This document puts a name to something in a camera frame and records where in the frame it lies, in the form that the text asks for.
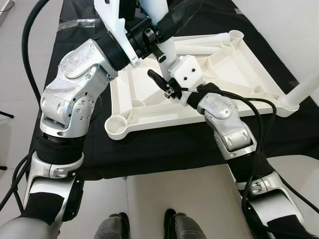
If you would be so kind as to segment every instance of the black wire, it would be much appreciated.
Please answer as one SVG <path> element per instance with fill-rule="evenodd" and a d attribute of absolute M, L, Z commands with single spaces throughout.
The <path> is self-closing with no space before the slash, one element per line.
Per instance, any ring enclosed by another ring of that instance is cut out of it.
<path fill-rule="evenodd" d="M 40 100 L 41 100 L 41 94 L 39 92 L 39 89 L 36 85 L 31 66 L 30 66 L 30 61 L 29 61 L 29 52 L 28 52 L 28 42 L 29 42 L 29 35 L 31 31 L 31 27 L 34 23 L 34 20 L 36 19 L 37 15 L 39 12 L 42 10 L 42 8 L 47 4 L 49 0 L 40 0 L 37 2 L 37 4 L 34 6 L 32 9 L 30 15 L 28 16 L 26 23 L 24 25 L 23 33 L 22 33 L 22 59 L 23 59 L 23 64 L 24 68 L 26 71 L 26 74 L 28 76 L 29 82 L 31 84 L 32 90 L 34 92 L 34 95 L 36 97 L 36 100 L 38 102 L 38 105 L 40 107 Z"/>
<path fill-rule="evenodd" d="M 265 100 L 265 99 L 259 99 L 259 98 L 246 98 L 247 100 L 249 101 L 261 101 L 261 102 L 265 102 L 267 104 L 269 104 L 271 106 L 271 108 L 273 109 L 273 112 L 268 120 L 268 125 L 267 125 L 267 128 L 264 132 L 264 144 L 266 142 L 266 139 L 269 135 L 269 132 L 270 132 L 270 129 L 271 127 L 273 126 L 274 122 L 275 122 L 275 119 L 276 119 L 276 115 L 277 115 L 277 108 L 276 106 L 274 105 L 274 103 L 272 103 L 271 101 L 269 100 Z"/>
<path fill-rule="evenodd" d="M 33 152 L 34 152 L 34 149 L 32 149 L 31 152 L 26 157 L 24 157 L 23 160 L 21 160 L 20 163 L 15 168 L 13 175 L 12 175 L 12 184 L 16 181 L 16 177 L 17 177 L 17 174 L 18 174 L 20 168 L 29 159 L 29 156 L 30 155 L 32 156 Z M 22 213 L 24 211 L 24 208 L 23 208 L 23 204 L 22 204 L 22 201 L 20 199 L 20 196 L 18 194 L 18 186 L 15 188 L 15 191 L 13 192 L 13 194 L 14 194 L 16 203 L 18 204 L 19 210 Z"/>
<path fill-rule="evenodd" d="M 31 157 L 29 156 L 28 160 L 26 161 L 26 163 L 24 164 L 23 168 L 21 169 L 21 172 L 18 174 L 16 180 L 12 183 L 9 191 L 6 193 L 4 199 L 1 201 L 1 203 L 0 203 L 0 211 L 3 209 L 3 207 L 5 206 L 5 204 L 8 202 L 9 198 L 11 197 L 11 195 L 16 190 L 16 188 L 18 186 L 18 183 L 20 182 L 20 180 L 23 177 L 25 171 L 29 167 L 30 163 L 31 163 Z"/>
<path fill-rule="evenodd" d="M 301 200 L 304 201 L 304 203 L 306 203 L 309 207 L 311 207 L 313 210 L 315 210 L 316 213 L 319 214 L 319 209 L 312 204 L 308 199 L 306 199 L 303 195 L 301 195 L 299 192 L 297 192 L 292 186 L 289 185 L 289 183 L 287 183 L 285 181 L 285 179 L 282 178 L 282 176 L 280 174 L 278 174 L 281 181 L 283 182 L 283 184 L 290 190 L 292 191 L 293 194 L 295 194 L 297 197 L 299 197 Z"/>
<path fill-rule="evenodd" d="M 8 9 L 6 9 L 6 10 L 3 10 L 3 11 L 0 11 L 0 12 L 5 12 L 5 11 L 9 11 L 9 10 L 11 10 L 13 7 L 14 7 L 14 5 L 15 5 L 15 2 L 13 2 L 13 4 L 12 4 L 12 6 L 11 7 L 9 7 Z"/>

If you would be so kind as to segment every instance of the white plastic tray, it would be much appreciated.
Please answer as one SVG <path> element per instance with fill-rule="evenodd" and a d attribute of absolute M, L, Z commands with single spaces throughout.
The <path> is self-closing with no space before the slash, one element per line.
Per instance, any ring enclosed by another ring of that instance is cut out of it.
<path fill-rule="evenodd" d="M 205 36 L 176 37 L 179 55 L 191 54 L 197 58 L 204 79 L 220 89 L 244 97 L 270 100 L 277 107 L 277 115 L 287 117 L 295 111 L 281 106 L 279 96 L 283 91 L 261 65 L 237 30 Z M 148 77 L 152 69 L 160 73 L 155 59 L 146 58 L 140 66 L 131 65 L 119 72 L 111 82 L 112 116 L 105 122 L 108 136 L 114 140 L 124 138 L 129 132 L 186 123 L 203 122 L 196 110 L 183 107 L 178 101 L 164 96 L 164 92 Z M 242 102 L 237 101 L 241 117 L 253 115 Z M 261 114 L 272 112 L 266 103 L 253 102 Z"/>

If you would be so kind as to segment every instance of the white pole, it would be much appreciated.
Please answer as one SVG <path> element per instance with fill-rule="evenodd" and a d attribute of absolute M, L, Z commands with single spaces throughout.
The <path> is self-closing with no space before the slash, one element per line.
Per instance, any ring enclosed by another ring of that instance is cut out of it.
<path fill-rule="evenodd" d="M 157 23 L 168 13 L 168 6 L 166 0 L 140 0 L 140 4 L 144 11 L 151 17 L 153 25 Z M 168 74 L 169 67 L 176 61 L 176 49 L 174 40 L 171 37 L 166 42 L 159 45 L 160 50 L 166 55 L 166 60 L 159 64 L 165 80 L 170 80 Z"/>
<path fill-rule="evenodd" d="M 312 75 L 306 80 L 302 81 L 287 95 L 281 96 L 280 103 L 290 110 L 296 110 L 299 108 L 299 104 L 318 87 L 319 75 Z"/>

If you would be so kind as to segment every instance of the black clamp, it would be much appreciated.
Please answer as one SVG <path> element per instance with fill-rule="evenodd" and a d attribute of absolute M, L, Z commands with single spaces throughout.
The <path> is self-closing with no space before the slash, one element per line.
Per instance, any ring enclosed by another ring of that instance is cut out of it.
<path fill-rule="evenodd" d="M 164 95 L 166 98 L 181 98 L 181 91 L 177 91 L 176 89 L 179 88 L 179 84 L 174 78 L 171 78 L 168 82 L 156 73 L 153 70 L 148 70 L 148 76 L 151 77 L 155 83 L 160 87 L 163 91 L 165 91 Z"/>
<path fill-rule="evenodd" d="M 144 31 L 144 35 L 147 39 L 148 47 L 150 48 L 151 52 L 153 53 L 154 57 L 156 57 L 159 63 L 162 63 L 166 60 L 165 54 L 159 49 L 157 43 L 159 43 L 159 33 L 158 31 L 154 31 L 153 29 L 146 28 Z"/>

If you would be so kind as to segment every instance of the table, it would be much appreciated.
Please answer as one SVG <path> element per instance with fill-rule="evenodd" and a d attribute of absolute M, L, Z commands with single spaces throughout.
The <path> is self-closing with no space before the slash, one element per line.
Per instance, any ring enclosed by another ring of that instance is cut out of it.
<path fill-rule="evenodd" d="M 57 32 L 45 85 L 56 77 L 57 66 L 64 55 L 104 29 L 93 6 L 93 0 L 64 0 L 61 26 L 76 19 L 96 21 L 89 27 L 78 24 L 77 27 L 63 27 Z M 231 0 L 205 0 L 202 9 L 178 36 L 217 34 L 232 29 L 242 31 L 247 45 L 280 88 L 288 93 L 298 82 L 250 21 L 243 14 L 237 14 L 236 8 Z M 90 124 L 84 146 L 85 159 L 79 169 L 85 180 L 225 163 L 214 141 L 213 131 L 206 123 L 131 132 L 123 140 L 111 140 L 104 130 L 105 120 L 111 115 L 110 87 L 101 97 L 103 109 Z M 266 123 L 269 115 L 262 118 Z M 40 115 L 31 144 L 34 144 L 39 132 L 39 119 Z M 302 102 L 300 109 L 290 117 L 277 118 L 265 144 L 267 157 L 302 154 L 319 159 L 318 119 L 319 109 L 311 98 Z M 242 120 L 256 134 L 255 118 L 244 117 Z"/>

